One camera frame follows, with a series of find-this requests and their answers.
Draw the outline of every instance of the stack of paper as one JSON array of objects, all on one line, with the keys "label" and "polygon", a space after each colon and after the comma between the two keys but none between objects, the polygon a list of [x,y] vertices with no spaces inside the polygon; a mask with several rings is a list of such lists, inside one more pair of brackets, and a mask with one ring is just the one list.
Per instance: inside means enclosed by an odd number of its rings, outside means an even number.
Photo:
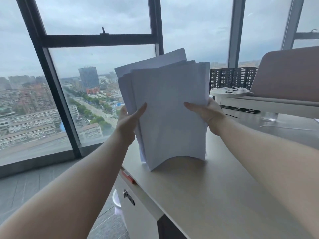
[{"label": "stack of paper", "polygon": [[129,114],[147,103],[135,134],[150,170],[175,156],[205,160],[207,124],[183,103],[207,104],[209,63],[187,61],[178,49],[115,72]]}]

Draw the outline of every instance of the glass window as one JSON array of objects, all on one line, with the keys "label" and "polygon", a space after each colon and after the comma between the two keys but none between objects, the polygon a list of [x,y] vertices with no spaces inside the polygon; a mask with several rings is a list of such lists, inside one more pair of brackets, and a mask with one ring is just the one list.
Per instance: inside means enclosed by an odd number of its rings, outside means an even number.
[{"label": "glass window", "polygon": [[319,40],[295,40],[293,42],[293,48],[305,48],[319,46]]},{"label": "glass window", "polygon": [[319,30],[319,0],[305,0],[299,19],[297,32],[310,32],[313,29]]},{"label": "glass window", "polygon": [[161,0],[164,53],[226,67],[233,0]]},{"label": "glass window", "polygon": [[[0,13],[0,166],[72,149],[16,0]],[[38,125],[46,111],[56,116]]]},{"label": "glass window", "polygon": [[155,56],[153,44],[51,48],[81,143],[107,138],[124,105],[114,68]]},{"label": "glass window", "polygon": [[36,0],[47,34],[151,33],[148,0]]},{"label": "glass window", "polygon": [[258,66],[280,50],[291,0],[246,0],[238,67]]}]

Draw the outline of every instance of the trash can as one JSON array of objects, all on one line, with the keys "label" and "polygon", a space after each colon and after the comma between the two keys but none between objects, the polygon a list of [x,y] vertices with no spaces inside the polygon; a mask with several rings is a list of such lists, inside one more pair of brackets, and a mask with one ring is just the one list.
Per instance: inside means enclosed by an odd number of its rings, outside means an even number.
[{"label": "trash can", "polygon": [[124,215],[123,215],[122,208],[121,208],[121,203],[120,203],[116,189],[113,192],[113,203],[115,204],[115,211],[114,211],[115,215],[120,215],[122,217],[122,220],[123,220],[124,225],[126,227]]}]

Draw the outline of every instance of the desk drawer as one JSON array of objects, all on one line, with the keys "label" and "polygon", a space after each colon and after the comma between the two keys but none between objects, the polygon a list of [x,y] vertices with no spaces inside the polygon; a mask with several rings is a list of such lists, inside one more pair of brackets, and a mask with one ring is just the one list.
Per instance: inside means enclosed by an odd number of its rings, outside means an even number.
[{"label": "desk drawer", "polygon": [[159,239],[157,221],[164,213],[138,185],[131,184],[121,172],[115,187],[130,239]]}]

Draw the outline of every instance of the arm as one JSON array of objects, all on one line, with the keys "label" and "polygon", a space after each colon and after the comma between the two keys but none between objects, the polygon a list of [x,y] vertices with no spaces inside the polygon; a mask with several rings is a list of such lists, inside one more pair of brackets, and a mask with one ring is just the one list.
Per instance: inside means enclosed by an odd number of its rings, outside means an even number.
[{"label": "arm", "polygon": [[0,238],[87,238],[114,185],[145,112],[126,115],[109,139],[38,192],[0,227]]},{"label": "arm", "polygon": [[197,112],[244,168],[319,238],[319,150],[247,128],[226,117],[213,99],[207,106],[185,106]]}]

